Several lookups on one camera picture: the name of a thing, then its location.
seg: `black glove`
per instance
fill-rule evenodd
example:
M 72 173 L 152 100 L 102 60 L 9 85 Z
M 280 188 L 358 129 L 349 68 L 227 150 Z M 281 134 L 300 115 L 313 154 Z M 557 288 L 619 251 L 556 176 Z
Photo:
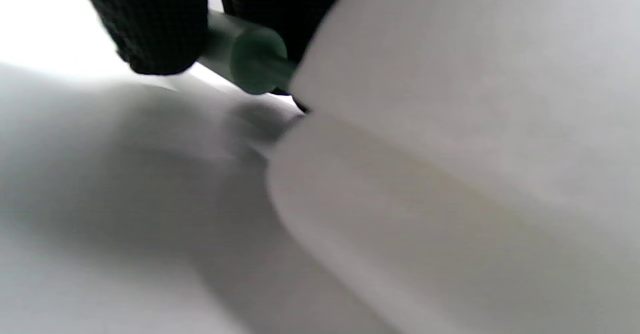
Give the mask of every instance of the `black glove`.
M 222 0 L 231 15 L 275 29 L 290 60 L 302 58 L 335 0 Z M 118 53 L 137 73 L 169 75 L 189 68 L 207 38 L 207 0 L 91 0 Z

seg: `green cylindrical handle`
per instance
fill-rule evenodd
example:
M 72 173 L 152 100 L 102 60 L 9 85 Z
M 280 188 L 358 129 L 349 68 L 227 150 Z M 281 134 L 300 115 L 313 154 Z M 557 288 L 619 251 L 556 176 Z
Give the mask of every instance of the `green cylindrical handle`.
M 287 90 L 296 67 L 287 61 L 276 31 L 215 11 L 210 11 L 208 25 L 208 45 L 199 63 L 247 93 Z

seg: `white curved object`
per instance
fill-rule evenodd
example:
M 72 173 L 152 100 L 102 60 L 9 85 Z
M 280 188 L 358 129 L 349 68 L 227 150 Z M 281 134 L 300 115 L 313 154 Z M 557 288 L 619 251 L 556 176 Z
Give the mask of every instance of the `white curved object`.
M 640 0 L 340 0 L 284 222 L 406 334 L 640 331 Z

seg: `white surface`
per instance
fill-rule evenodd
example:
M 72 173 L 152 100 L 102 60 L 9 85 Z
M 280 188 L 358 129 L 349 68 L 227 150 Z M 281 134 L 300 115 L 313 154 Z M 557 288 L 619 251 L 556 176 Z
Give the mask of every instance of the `white surface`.
M 0 333 L 390 333 L 266 195 L 297 109 L 131 74 L 87 0 L 0 16 Z
M 342 0 L 270 184 L 407 334 L 640 331 L 640 0 Z

